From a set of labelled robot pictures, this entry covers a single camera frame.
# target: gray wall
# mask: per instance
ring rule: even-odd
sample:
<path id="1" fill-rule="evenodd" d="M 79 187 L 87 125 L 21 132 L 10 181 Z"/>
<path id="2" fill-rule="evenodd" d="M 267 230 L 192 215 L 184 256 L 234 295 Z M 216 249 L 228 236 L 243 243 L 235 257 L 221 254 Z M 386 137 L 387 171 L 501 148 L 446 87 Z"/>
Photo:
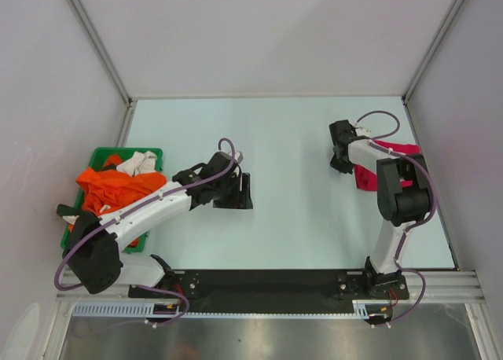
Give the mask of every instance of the gray wall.
<path id="1" fill-rule="evenodd" d="M 64 231 L 56 205 L 72 204 L 94 148 L 114 142 L 123 106 L 65 0 L 0 0 L 0 97 L 2 352 L 33 303 L 35 346 L 44 337 Z"/>
<path id="2" fill-rule="evenodd" d="M 410 102 L 454 250 L 503 333 L 503 0 L 468 0 Z"/>

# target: metal floor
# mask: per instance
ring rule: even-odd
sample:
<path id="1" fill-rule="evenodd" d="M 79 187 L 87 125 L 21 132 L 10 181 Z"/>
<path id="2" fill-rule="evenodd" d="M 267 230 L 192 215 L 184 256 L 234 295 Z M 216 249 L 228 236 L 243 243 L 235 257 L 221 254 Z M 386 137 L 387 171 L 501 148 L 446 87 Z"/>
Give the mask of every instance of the metal floor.
<path id="1" fill-rule="evenodd" d="M 327 319 L 187 318 L 153 330 L 116 318 L 73 318 L 61 360 L 476 360 L 463 304 L 421 305 L 391 329 Z"/>

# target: plastic crate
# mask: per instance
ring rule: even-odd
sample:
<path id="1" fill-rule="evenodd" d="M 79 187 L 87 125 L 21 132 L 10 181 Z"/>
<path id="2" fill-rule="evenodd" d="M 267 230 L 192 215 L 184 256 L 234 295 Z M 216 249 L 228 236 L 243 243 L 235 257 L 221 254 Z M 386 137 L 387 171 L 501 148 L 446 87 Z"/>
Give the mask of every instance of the plastic crate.
<path id="1" fill-rule="evenodd" d="M 157 156 L 157 161 L 156 161 L 156 171 L 162 171 L 163 170 L 163 151 L 159 148 L 97 148 L 93 156 L 91 157 L 91 161 L 89 162 L 89 167 L 92 167 L 93 170 L 99 171 L 105 164 L 105 161 L 112 155 L 112 154 L 117 154 L 119 155 L 120 158 L 123 160 L 129 160 L 133 155 L 134 152 L 147 152 L 150 151 L 154 153 Z M 84 203 L 84 192 L 82 190 L 79 191 L 79 194 L 77 195 L 77 199 L 75 200 L 74 207 L 75 208 L 80 208 L 82 207 L 82 204 Z M 63 238 L 61 238 L 61 248 L 64 248 L 66 246 L 66 242 L 68 240 L 68 236 L 70 235 L 70 229 L 67 227 L 66 230 L 64 231 Z M 131 253 L 131 252 L 143 252 L 143 249 L 145 248 L 145 242 L 147 239 L 147 233 L 142 234 L 138 238 L 138 245 L 130 248 L 129 246 L 124 249 L 124 252 Z"/>

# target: white wall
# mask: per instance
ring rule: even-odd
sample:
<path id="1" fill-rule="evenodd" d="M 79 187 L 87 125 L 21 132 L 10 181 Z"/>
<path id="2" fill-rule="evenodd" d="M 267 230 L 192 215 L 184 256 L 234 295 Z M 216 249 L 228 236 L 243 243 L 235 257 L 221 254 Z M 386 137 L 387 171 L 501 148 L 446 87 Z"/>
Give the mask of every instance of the white wall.
<path id="1" fill-rule="evenodd" d="M 461 265 L 503 333 L 503 0 L 469 0 L 410 112 Z"/>
<path id="2" fill-rule="evenodd" d="M 402 95 L 453 0 L 83 0 L 134 97 Z"/>
<path id="3" fill-rule="evenodd" d="M 1 352 L 32 303 L 40 341 L 61 260 L 56 206 L 73 203 L 75 177 L 113 143 L 123 106 L 65 0 L 0 0 L 0 34 Z"/>

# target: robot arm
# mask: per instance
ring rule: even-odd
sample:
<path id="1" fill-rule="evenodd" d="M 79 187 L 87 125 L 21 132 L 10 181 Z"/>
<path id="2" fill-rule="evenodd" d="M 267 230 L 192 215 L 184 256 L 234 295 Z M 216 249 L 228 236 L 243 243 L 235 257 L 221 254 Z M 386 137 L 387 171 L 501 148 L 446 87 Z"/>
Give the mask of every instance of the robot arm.
<path id="1" fill-rule="evenodd" d="M 355 164 L 362 165 L 377 175 L 377 206 L 383 216 L 379 240 L 365 262 L 364 273 L 370 286 L 396 282 L 407 235 L 404 230 L 424 219 L 431 210 L 428 181 L 413 163 L 392 156 L 371 146 L 373 140 L 358 136 L 356 128 L 347 120 L 329 126 L 334 156 L 330 165 L 341 173 L 353 172 Z M 421 154 L 409 155 L 425 170 Z M 402 180 L 411 181 L 402 188 Z"/>
<path id="2" fill-rule="evenodd" d="M 81 212 L 63 256 L 92 230 L 102 228 L 79 248 L 68 265 L 92 294 L 111 285 L 158 285 L 172 274 L 160 257 L 128 255 L 122 251 L 161 222 L 211 201 L 216 208 L 251 209 L 250 179 L 249 174 L 241 172 L 242 160 L 240 152 L 235 152 L 232 158 L 219 151 L 208 163 L 180 171 L 162 188 L 118 211 L 99 218 Z"/>

